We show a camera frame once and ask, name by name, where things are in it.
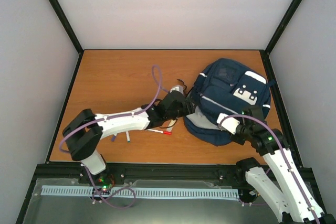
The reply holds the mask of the navy blue student backpack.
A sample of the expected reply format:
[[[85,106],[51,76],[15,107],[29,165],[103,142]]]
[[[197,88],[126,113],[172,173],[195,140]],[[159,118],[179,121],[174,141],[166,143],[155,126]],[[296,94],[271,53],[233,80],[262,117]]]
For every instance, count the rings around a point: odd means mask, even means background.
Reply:
[[[218,128],[219,115],[240,114],[257,105],[267,116],[271,108],[270,88],[274,84],[275,81],[267,81],[238,61],[220,58],[198,74],[188,94],[195,111],[184,117],[184,126],[204,142],[227,145],[233,135]]]

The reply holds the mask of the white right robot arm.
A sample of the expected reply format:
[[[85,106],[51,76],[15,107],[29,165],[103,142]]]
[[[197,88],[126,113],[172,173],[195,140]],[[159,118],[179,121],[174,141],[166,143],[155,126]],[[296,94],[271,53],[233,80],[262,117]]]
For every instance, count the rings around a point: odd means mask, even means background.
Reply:
[[[234,142],[243,145],[249,141],[267,163],[276,182],[255,158],[237,162],[237,178],[261,195],[279,223],[335,223],[335,217],[325,213],[305,185],[284,135],[267,125],[260,107],[220,116],[217,123],[232,134]]]

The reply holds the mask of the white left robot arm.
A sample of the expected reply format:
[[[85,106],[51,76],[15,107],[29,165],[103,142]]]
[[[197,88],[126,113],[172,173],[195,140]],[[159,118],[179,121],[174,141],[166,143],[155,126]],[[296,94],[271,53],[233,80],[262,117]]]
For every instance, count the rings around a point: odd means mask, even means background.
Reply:
[[[97,183],[108,180],[109,170],[97,146],[101,139],[129,131],[143,131],[162,126],[194,112],[189,98],[177,90],[162,100],[155,99],[131,111],[114,114],[94,114],[91,109],[81,111],[63,130],[59,145],[62,152],[80,162]]]

